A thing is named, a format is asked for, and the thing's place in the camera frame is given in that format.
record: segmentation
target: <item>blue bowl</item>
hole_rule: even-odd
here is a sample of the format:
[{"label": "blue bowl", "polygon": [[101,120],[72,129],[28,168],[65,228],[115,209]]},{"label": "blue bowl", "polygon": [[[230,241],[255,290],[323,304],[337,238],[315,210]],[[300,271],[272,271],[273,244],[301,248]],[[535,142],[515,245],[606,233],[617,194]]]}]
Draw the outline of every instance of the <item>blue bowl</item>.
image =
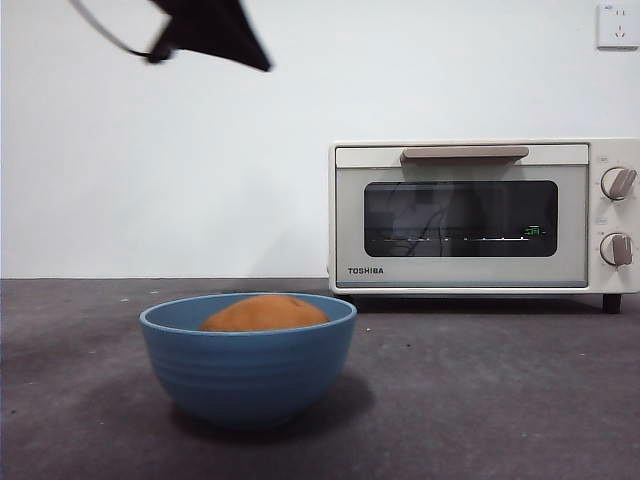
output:
[{"label": "blue bowl", "polygon": [[286,422],[316,402],[344,366],[356,317],[350,303],[286,293],[330,321],[256,332],[201,332],[210,315],[253,295],[232,293],[163,303],[140,314],[153,370],[184,411],[225,428]]}]

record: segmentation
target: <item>white wall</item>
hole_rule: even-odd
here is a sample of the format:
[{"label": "white wall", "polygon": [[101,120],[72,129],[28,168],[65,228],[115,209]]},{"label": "white wall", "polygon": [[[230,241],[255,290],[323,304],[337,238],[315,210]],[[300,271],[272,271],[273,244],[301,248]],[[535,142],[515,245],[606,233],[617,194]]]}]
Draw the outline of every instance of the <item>white wall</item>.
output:
[{"label": "white wall", "polygon": [[[142,0],[86,0],[143,48]],[[3,1],[3,277],[323,276],[336,139],[640,136],[591,0],[250,0],[272,73]]]}]

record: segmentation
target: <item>toaster oven window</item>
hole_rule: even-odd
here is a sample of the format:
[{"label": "toaster oven window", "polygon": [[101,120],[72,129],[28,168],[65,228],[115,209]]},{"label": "toaster oven window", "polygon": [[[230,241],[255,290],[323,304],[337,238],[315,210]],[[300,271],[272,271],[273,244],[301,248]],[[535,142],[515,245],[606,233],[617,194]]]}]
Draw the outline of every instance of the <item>toaster oven window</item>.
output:
[{"label": "toaster oven window", "polygon": [[557,224],[551,181],[380,182],[364,191],[372,257],[549,257]]}]

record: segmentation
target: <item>toaster oven foot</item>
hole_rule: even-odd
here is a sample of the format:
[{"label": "toaster oven foot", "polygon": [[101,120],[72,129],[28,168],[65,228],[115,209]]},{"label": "toaster oven foot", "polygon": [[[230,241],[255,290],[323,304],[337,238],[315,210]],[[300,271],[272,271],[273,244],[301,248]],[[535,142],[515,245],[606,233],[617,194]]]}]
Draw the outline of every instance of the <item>toaster oven foot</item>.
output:
[{"label": "toaster oven foot", "polygon": [[353,297],[351,295],[341,295],[339,293],[334,293],[333,298],[337,298],[338,300],[342,300],[347,303],[353,303]]},{"label": "toaster oven foot", "polygon": [[622,301],[622,294],[605,293],[602,296],[602,311],[604,313],[620,313],[621,301]]}]

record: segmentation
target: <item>bread roll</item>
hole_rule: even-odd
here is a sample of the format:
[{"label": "bread roll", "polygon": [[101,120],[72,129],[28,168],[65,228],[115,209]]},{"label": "bread roll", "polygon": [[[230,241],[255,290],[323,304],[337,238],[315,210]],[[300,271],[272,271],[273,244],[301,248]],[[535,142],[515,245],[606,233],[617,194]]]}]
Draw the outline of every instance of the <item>bread roll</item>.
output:
[{"label": "bread roll", "polygon": [[200,330],[246,332],[306,327],[328,322],[318,307],[287,295],[256,295],[211,315]]}]

